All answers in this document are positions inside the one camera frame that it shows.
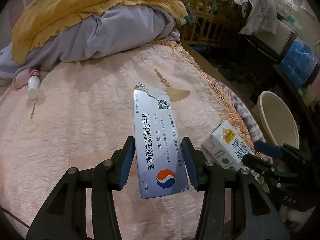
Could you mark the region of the right gloved hand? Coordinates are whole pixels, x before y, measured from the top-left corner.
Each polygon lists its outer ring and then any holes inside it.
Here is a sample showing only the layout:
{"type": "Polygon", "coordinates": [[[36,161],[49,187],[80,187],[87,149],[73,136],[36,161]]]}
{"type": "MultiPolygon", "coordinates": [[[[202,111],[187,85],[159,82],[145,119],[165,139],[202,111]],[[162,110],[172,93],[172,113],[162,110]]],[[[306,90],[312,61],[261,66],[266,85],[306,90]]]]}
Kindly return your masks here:
{"type": "Polygon", "coordinates": [[[307,222],[315,207],[308,209],[306,212],[301,212],[282,205],[279,210],[279,215],[282,221],[289,222],[289,230],[297,233],[307,222]]]}

